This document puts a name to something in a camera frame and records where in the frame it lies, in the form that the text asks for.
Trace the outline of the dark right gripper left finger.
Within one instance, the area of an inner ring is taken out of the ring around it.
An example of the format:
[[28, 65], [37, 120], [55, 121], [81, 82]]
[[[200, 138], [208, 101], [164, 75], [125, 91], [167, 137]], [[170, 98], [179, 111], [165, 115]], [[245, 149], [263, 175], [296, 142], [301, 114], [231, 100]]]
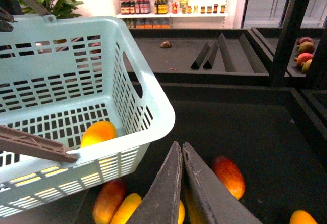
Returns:
[[173, 142], [151, 187], [128, 223], [178, 223], [182, 182], [182, 152]]

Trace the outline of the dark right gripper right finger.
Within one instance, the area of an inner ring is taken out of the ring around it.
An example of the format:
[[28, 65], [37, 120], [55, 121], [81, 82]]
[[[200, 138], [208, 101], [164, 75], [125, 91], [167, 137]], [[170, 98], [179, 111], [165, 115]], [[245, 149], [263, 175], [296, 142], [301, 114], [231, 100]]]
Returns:
[[260, 223], [232, 196], [189, 143], [183, 145], [182, 154], [190, 223]]

